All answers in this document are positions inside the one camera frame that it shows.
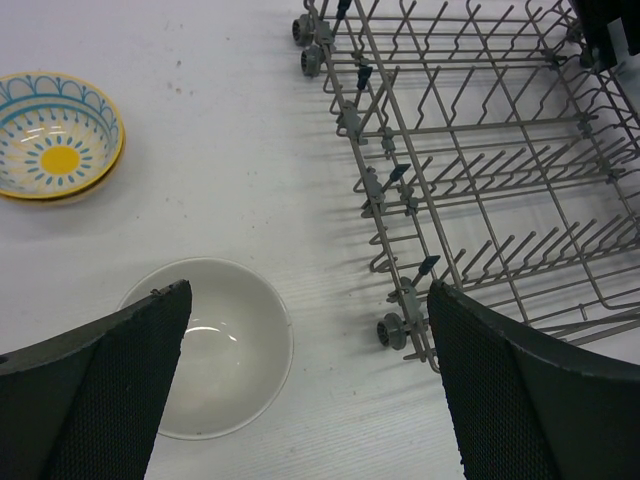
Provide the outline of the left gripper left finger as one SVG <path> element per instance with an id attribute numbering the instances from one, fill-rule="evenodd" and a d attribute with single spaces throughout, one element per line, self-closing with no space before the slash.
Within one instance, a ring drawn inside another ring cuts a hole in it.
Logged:
<path id="1" fill-rule="evenodd" d="M 2 478 L 143 478 L 191 308 L 179 280 L 2 354 Z"/>

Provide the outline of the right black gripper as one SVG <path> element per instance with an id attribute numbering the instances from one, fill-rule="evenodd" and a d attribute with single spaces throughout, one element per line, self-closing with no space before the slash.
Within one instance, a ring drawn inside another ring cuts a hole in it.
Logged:
<path id="1" fill-rule="evenodd" d="M 639 54 L 639 2 L 637 0 L 573 0 L 587 44 L 586 56 L 595 70 L 609 70 L 618 63 L 609 25 L 620 20 L 630 56 Z"/>

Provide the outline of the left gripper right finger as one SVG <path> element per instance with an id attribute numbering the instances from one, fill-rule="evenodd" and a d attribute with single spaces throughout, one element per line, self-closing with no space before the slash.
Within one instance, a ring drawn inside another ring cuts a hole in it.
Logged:
<path id="1" fill-rule="evenodd" d="M 427 308 L 466 478 L 638 478 L 638 366 L 548 336 L 442 281 Z"/>

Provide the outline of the beige bowl orange flower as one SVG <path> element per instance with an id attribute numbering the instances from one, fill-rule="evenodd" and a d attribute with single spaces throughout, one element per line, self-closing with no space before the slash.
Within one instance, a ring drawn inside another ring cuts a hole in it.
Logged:
<path id="1" fill-rule="evenodd" d="M 156 269 L 120 304 L 127 307 L 177 280 L 191 285 L 191 316 L 159 432 L 188 441 L 221 437 L 258 418 L 282 390 L 294 352 L 290 316 L 264 277 L 211 257 Z"/>

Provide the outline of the green floral bowl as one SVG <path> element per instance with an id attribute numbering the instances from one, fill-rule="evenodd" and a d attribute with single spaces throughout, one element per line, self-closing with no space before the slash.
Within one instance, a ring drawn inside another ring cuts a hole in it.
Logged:
<path id="1" fill-rule="evenodd" d="M 109 180 L 114 176 L 116 170 L 121 164 L 122 157 L 126 151 L 127 137 L 126 133 L 123 133 L 122 146 L 115 158 L 114 164 L 106 171 L 106 173 L 100 177 L 100 179 L 83 189 L 68 195 L 63 195 L 62 197 L 52 198 L 52 199 L 24 199 L 24 198 L 16 198 L 7 196 L 5 194 L 1 194 L 1 200 L 4 202 L 13 203 L 16 205 L 27 206 L 27 207 L 58 207 L 64 205 L 70 205 L 73 203 L 80 202 L 84 200 L 86 197 L 91 196 L 92 194 L 101 190 Z"/>

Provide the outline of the yellow checked bowl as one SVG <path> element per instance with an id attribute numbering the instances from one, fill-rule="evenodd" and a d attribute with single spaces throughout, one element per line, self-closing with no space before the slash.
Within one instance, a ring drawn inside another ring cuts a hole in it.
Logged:
<path id="1" fill-rule="evenodd" d="M 96 86 L 62 73 L 1 79 L 1 196 L 53 202 L 93 189 L 120 159 L 125 129 Z"/>

